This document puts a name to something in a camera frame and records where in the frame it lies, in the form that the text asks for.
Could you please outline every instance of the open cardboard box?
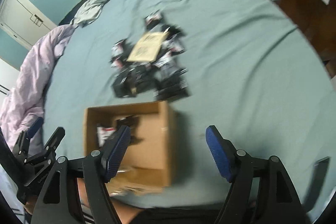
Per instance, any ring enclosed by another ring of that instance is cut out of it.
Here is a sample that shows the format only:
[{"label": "open cardboard box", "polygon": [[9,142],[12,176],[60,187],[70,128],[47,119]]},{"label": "open cardboard box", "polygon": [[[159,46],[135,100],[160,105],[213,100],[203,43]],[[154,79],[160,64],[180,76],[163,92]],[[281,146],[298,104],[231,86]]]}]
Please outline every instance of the open cardboard box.
[{"label": "open cardboard box", "polygon": [[160,193],[170,186],[172,172],[172,133],[174,111],[167,101],[90,107],[84,114],[84,155],[98,149],[97,124],[114,127],[116,120],[138,116],[135,136],[141,141],[127,148],[121,166],[131,166],[106,184],[109,194],[131,190],[136,195]]}]

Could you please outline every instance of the screw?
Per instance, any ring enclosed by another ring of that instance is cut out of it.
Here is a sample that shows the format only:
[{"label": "screw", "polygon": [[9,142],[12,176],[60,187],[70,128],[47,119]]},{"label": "screw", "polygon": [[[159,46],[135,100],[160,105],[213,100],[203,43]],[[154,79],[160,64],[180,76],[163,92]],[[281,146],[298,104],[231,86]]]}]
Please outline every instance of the screw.
[{"label": "screw", "polygon": [[237,155],[238,156],[241,156],[241,157],[244,157],[246,155],[246,152],[244,150],[237,150]]},{"label": "screw", "polygon": [[100,155],[100,151],[99,150],[93,150],[92,152],[91,152],[91,156],[92,157],[97,157],[97,156],[99,156]]},{"label": "screw", "polygon": [[272,156],[271,157],[271,161],[273,161],[273,162],[279,162],[279,158],[276,157],[276,156]]},{"label": "screw", "polygon": [[59,157],[58,159],[57,159],[57,162],[59,163],[59,164],[61,164],[61,163],[63,163],[63,162],[65,162],[65,157]]}]

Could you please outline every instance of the mattress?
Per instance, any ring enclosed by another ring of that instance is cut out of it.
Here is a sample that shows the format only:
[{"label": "mattress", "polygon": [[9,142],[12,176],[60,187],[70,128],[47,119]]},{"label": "mattress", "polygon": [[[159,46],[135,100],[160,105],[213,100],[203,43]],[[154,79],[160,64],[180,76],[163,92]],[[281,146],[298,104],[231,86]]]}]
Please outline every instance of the mattress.
[{"label": "mattress", "polygon": [[251,156],[277,155],[301,201],[314,162],[331,156],[311,217],[319,215],[335,186],[336,94],[308,42],[271,0],[111,0],[92,24],[78,28],[58,61],[45,101],[44,141],[66,130],[57,155],[83,156],[84,109],[153,101],[153,90],[115,98],[111,47],[144,33],[144,17],[161,10],[181,27],[186,52],[177,56],[189,97],[171,102],[177,112],[177,172],[162,194],[120,199],[134,206],[180,207],[223,202],[229,183],[216,168],[205,129]]}]

